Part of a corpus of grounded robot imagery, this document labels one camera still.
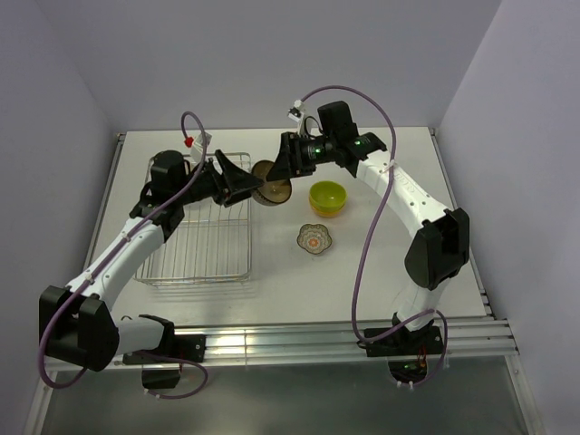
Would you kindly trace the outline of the dark patterned ceramic bowl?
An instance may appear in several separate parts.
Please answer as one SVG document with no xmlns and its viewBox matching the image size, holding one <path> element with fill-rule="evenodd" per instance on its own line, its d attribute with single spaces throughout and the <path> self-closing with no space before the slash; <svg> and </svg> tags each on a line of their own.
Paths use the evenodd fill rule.
<svg viewBox="0 0 580 435">
<path fill-rule="evenodd" d="M 274 163 L 262 159 L 254 164 L 251 174 L 263 181 L 263 185 L 252 192 L 252 199 L 268 207 L 278 206 L 288 201 L 292 195 L 292 184 L 289 179 L 267 181 L 266 176 Z"/>
</svg>

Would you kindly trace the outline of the lime green plastic bowl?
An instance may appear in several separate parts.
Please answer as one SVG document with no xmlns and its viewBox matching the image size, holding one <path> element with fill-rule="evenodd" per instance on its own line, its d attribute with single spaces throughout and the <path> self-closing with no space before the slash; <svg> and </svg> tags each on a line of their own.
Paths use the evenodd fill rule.
<svg viewBox="0 0 580 435">
<path fill-rule="evenodd" d="M 330 213 L 341 209 L 347 198 L 345 188 L 330 180 L 318 181 L 309 190 L 310 203 L 323 212 Z"/>
</svg>

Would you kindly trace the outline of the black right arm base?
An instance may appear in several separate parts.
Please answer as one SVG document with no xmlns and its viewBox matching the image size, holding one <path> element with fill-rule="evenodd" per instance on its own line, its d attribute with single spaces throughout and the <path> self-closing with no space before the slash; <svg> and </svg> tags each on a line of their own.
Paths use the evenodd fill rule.
<svg viewBox="0 0 580 435">
<path fill-rule="evenodd" d="M 379 341 L 358 341 L 357 346 L 367 357 L 387 357 L 394 384 L 412 390 L 443 367 L 448 350 L 447 332 L 446 326 L 441 330 L 430 321 L 417 331 L 403 327 Z"/>
</svg>

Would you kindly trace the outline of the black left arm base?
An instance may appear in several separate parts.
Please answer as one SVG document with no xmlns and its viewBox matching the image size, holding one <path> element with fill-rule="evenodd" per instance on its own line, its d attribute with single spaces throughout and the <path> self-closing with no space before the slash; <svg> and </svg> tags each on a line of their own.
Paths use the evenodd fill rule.
<svg viewBox="0 0 580 435">
<path fill-rule="evenodd" d="M 122 356 L 124 365 L 153 365 L 156 363 L 173 363 L 177 369 L 141 369 L 141 384 L 147 392 L 159 392 L 176 388 L 186 366 L 195 367 L 202 373 L 202 381 L 195 392 L 200 391 L 208 381 L 208 371 L 204 362 L 207 336 L 203 333 L 178 334 L 166 351 L 146 350 L 136 353 L 125 353 Z"/>
</svg>

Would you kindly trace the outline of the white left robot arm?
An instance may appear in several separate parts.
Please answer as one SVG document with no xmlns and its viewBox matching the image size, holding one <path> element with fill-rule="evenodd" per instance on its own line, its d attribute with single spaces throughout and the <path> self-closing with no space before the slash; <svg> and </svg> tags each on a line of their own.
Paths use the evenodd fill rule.
<svg viewBox="0 0 580 435">
<path fill-rule="evenodd" d="M 120 234 L 82 274 L 42 292 L 38 366 L 43 368 L 45 357 L 52 357 L 99 372 L 124 353 L 144 351 L 156 362 L 172 358 L 177 340 L 171 321 L 141 314 L 117 323 L 111 309 L 145 260 L 177 230 L 186 206 L 210 198 L 230 207 L 263 184 L 221 150 L 197 165 L 175 150 L 155 155 L 149 181 Z"/>
</svg>

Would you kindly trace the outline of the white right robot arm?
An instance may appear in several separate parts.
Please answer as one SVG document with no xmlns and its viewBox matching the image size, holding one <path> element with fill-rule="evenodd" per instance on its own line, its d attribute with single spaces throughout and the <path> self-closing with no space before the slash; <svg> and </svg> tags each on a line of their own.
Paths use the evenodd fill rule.
<svg viewBox="0 0 580 435">
<path fill-rule="evenodd" d="M 397 350 L 412 353 L 422 344 L 421 329 L 433 319 L 449 280 L 469 260 L 469 216 L 428 194 L 395 161 L 394 145 L 373 133 L 361 134 L 346 102 L 331 102 L 317 111 L 322 130 L 312 136 L 304 103 L 294 103 L 288 116 L 297 130 L 282 134 L 266 181 L 310 176 L 318 166 L 334 163 L 381 196 L 381 206 L 395 213 L 411 237 L 404 257 L 409 281 L 395 312 L 401 325 L 391 335 Z"/>
</svg>

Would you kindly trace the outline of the small flower patterned dish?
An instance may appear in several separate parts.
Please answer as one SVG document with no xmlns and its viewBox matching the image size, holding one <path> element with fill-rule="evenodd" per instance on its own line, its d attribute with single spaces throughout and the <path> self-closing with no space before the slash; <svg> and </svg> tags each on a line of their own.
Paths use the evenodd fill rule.
<svg viewBox="0 0 580 435">
<path fill-rule="evenodd" d="M 299 229 L 296 243 L 307 253 L 318 256 L 332 246 L 333 239 L 325 225 L 304 224 Z"/>
</svg>

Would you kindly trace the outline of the orange plastic bowl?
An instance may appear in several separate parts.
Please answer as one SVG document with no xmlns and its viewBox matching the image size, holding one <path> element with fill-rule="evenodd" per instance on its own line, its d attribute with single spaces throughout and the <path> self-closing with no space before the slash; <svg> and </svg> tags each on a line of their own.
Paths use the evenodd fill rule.
<svg viewBox="0 0 580 435">
<path fill-rule="evenodd" d="M 345 210 L 345 205 L 332 210 L 322 210 L 315 204 L 310 204 L 310 208 L 320 218 L 336 218 Z"/>
</svg>

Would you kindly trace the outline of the aluminium front rail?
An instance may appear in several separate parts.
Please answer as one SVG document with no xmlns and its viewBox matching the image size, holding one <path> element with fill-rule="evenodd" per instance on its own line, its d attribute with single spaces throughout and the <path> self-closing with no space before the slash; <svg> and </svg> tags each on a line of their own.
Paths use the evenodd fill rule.
<svg viewBox="0 0 580 435">
<path fill-rule="evenodd" d="M 490 316 L 448 320 L 448 350 L 452 358 L 514 356 L 516 340 L 506 320 Z M 415 352 L 368 355 L 356 343 L 348 323 L 262 325 L 250 327 L 179 327 L 176 336 L 186 349 L 200 355 L 207 367 L 318 363 L 357 363 L 380 358 L 409 360 Z"/>
</svg>

